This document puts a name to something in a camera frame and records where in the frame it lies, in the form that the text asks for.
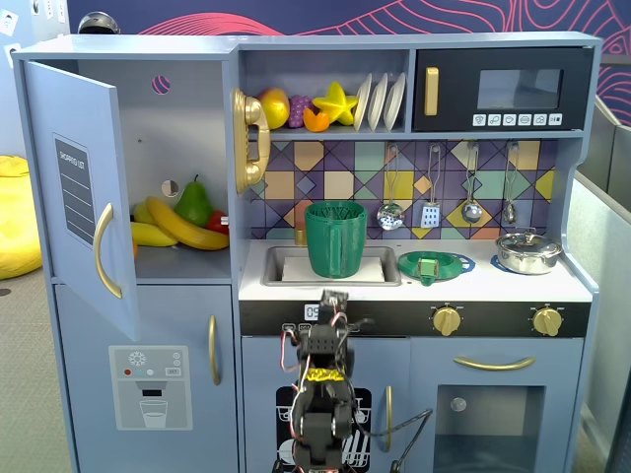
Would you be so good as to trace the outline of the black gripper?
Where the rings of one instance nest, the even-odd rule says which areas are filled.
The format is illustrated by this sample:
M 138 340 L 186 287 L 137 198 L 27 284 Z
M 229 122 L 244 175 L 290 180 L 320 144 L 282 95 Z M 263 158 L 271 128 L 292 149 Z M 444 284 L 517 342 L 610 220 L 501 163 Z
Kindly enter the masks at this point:
M 345 333 L 347 315 L 332 306 L 320 305 L 316 324 L 310 329 L 311 338 L 339 338 Z

